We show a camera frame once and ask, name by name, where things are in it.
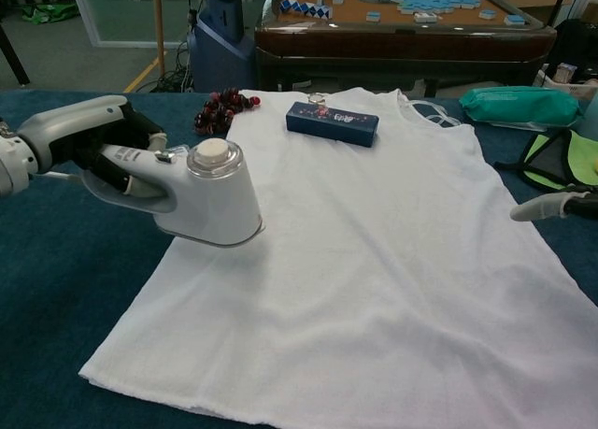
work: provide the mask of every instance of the table leg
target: table leg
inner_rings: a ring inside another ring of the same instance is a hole
[[[426,85],[426,91],[423,94],[424,97],[436,97],[438,92],[438,79],[424,79]]]
[[[29,77],[27,77],[25,69],[22,67],[21,60],[19,60],[19,57],[17,56],[17,52],[12,49],[12,45],[8,39],[8,35],[2,28],[2,24],[0,24],[0,49],[2,49],[2,53],[4,53],[4,56],[6,57],[12,72],[17,77],[19,84],[27,85],[31,83],[31,80]]]

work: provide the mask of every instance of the blue rectangular box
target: blue rectangular box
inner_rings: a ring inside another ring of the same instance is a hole
[[[378,116],[295,102],[287,113],[287,130],[372,147]]]

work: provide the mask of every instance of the blue felt surface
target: blue felt surface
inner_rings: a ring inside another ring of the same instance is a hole
[[[1,93],[0,116],[15,129],[32,114],[96,95]],[[205,95],[130,97],[136,109],[164,127],[171,144],[198,142],[192,120]],[[463,119],[457,101],[435,102]],[[515,160],[531,136],[485,125],[477,135],[489,162]],[[538,194],[516,175],[501,175],[518,201]],[[598,302],[598,222],[570,218],[537,226]],[[104,204],[66,182],[35,179],[28,191],[0,202],[0,427],[246,426],[107,392],[77,375],[170,241],[149,215]]]

